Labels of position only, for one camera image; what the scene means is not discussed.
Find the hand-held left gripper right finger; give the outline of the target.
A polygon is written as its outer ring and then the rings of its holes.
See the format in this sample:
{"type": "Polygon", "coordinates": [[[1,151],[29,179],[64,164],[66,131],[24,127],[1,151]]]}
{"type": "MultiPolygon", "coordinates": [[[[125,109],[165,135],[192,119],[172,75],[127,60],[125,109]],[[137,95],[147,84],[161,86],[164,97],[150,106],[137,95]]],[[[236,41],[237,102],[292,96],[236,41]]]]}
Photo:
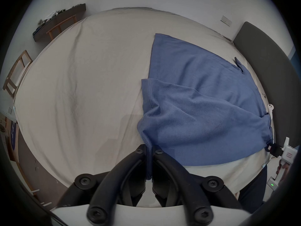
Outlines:
{"type": "Polygon", "coordinates": [[[207,226],[214,219],[211,206],[241,209],[232,192],[217,176],[189,173],[158,145],[152,149],[152,190],[162,207],[183,205],[190,226],[207,226]]]}

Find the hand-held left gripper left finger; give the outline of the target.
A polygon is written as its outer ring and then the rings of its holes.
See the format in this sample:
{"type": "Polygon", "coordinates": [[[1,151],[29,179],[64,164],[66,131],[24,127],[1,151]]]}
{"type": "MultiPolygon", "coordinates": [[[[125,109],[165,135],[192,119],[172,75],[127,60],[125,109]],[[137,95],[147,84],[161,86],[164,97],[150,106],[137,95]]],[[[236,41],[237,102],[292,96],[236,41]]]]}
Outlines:
{"type": "Polygon", "coordinates": [[[78,175],[57,208],[89,205],[85,216],[90,224],[111,225],[116,204],[135,207],[145,192],[146,153],[142,144],[111,171],[78,175]]]}

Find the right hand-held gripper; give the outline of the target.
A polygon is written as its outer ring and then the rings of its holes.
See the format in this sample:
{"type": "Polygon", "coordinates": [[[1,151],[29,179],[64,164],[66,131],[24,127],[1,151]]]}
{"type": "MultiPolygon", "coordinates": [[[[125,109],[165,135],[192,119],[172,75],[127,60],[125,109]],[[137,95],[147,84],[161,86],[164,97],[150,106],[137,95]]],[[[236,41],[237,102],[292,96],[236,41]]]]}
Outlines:
{"type": "MultiPolygon", "coordinates": [[[[289,146],[289,141],[290,138],[286,137],[284,141],[284,145],[282,147],[276,143],[269,144],[265,147],[265,151],[269,152],[274,157],[280,157],[282,160],[284,160],[285,162],[291,165],[294,162],[298,150],[289,146]]],[[[276,180],[276,177],[275,178],[270,177],[269,180],[267,181],[267,185],[272,190],[277,190],[277,188],[280,185],[280,182],[276,180]]]]}

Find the person's right hand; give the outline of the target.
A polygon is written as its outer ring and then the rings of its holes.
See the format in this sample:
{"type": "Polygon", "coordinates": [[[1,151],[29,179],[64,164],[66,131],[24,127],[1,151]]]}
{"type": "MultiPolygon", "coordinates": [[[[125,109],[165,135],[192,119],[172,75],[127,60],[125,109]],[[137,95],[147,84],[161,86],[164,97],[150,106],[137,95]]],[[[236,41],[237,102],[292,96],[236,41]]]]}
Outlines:
{"type": "Polygon", "coordinates": [[[281,159],[276,171],[276,180],[279,182],[283,181],[289,171],[289,168],[290,164],[281,159]]]}

